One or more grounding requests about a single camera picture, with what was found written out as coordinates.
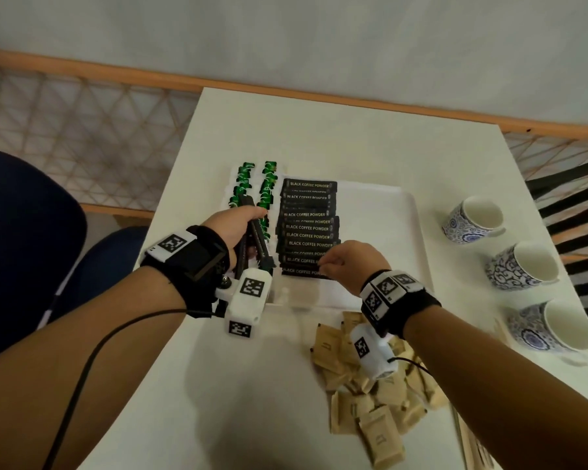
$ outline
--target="table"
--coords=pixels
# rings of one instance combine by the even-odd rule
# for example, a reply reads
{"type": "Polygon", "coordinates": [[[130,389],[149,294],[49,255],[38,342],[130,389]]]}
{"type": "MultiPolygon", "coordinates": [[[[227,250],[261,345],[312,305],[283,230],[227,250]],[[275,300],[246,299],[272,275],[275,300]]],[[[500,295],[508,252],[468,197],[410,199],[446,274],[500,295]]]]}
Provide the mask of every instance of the table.
{"type": "MultiPolygon", "coordinates": [[[[435,293],[476,326],[492,329],[506,309],[551,298],[579,303],[561,264],[556,284],[489,285],[483,261],[517,240],[556,252],[499,129],[452,119],[204,89],[145,245],[214,212],[231,165],[249,156],[285,163],[292,175],[410,191],[435,293]],[[473,194],[501,206],[508,231],[454,245],[439,225],[473,194]]],[[[186,318],[81,468],[370,468],[356,436],[329,434],[327,397],[308,361],[317,323],[339,321],[334,309],[268,307],[258,339],[240,341],[222,320],[186,318]]],[[[588,367],[518,349],[588,397],[588,367]]],[[[449,410],[428,415],[404,442],[401,469],[464,468],[449,410]]]]}

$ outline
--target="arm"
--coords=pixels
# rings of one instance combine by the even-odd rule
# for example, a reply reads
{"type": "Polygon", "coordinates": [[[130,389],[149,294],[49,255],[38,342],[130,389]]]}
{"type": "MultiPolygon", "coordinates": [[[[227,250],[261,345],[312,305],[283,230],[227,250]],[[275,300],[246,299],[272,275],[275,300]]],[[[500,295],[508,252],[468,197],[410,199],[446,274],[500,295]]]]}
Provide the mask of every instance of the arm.
{"type": "MultiPolygon", "coordinates": [[[[240,207],[216,213],[204,225],[231,250],[247,222],[265,214],[263,208],[240,207]]],[[[102,348],[53,466],[76,468],[124,408],[183,321],[185,308],[163,274],[142,267],[1,353],[0,468],[42,467],[83,366],[101,339],[133,318],[180,309],[135,323],[102,348]]]]}
{"type": "MultiPolygon", "coordinates": [[[[371,245],[355,241],[319,263],[354,295],[373,273],[391,268],[371,245]]],[[[439,306],[412,315],[403,335],[504,468],[588,468],[583,396],[439,306]]]]}

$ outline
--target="ceramic cup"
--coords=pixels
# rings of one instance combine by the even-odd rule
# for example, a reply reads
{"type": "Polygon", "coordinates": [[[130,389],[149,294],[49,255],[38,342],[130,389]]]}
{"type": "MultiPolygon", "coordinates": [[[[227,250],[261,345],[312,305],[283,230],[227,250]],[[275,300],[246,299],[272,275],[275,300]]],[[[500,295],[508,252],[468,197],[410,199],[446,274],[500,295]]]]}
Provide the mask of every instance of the ceramic cup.
{"type": "Polygon", "coordinates": [[[470,196],[451,211],[442,231],[456,244],[474,243],[486,236],[500,236],[505,232],[503,213],[488,198],[470,196]]]}
{"type": "Polygon", "coordinates": [[[588,350],[588,316],[562,300],[528,306],[507,318],[507,328],[521,345],[555,353],[588,350]]]}
{"type": "Polygon", "coordinates": [[[485,272],[498,289],[523,290],[557,282],[559,269],[546,246],[520,241],[496,255],[485,272]]]}

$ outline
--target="hand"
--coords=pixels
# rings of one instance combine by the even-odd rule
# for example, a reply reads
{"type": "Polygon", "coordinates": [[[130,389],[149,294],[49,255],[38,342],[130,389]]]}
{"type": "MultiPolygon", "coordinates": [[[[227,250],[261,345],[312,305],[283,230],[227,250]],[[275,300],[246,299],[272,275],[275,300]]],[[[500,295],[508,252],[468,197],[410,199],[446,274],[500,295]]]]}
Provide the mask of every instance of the hand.
{"type": "Polygon", "coordinates": [[[333,246],[318,261],[320,273],[337,280],[356,297],[368,277],[381,269],[390,270],[390,264],[377,249],[359,241],[345,241],[333,246]]]}
{"type": "Polygon", "coordinates": [[[225,211],[218,211],[211,215],[207,221],[203,222],[203,226],[210,228],[218,234],[229,248],[231,268],[234,268],[237,263],[237,256],[233,248],[246,233],[248,221],[262,218],[267,213],[267,210],[259,206],[240,206],[225,211]]]}

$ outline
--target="wrist-mounted device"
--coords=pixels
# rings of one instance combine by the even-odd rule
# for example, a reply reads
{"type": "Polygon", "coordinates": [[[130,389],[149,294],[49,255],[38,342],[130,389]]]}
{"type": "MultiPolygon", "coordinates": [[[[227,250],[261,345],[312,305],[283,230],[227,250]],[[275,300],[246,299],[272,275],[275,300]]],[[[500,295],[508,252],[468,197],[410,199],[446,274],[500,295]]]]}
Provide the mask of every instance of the wrist-mounted device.
{"type": "Polygon", "coordinates": [[[361,293],[362,313],[380,337],[387,333],[403,338],[408,318],[440,302],[411,275],[381,270],[368,278],[361,293]]]}
{"type": "Polygon", "coordinates": [[[213,230],[190,226],[146,250],[141,266],[157,269],[192,310],[211,313],[215,292],[229,268],[229,250],[213,230]]]}

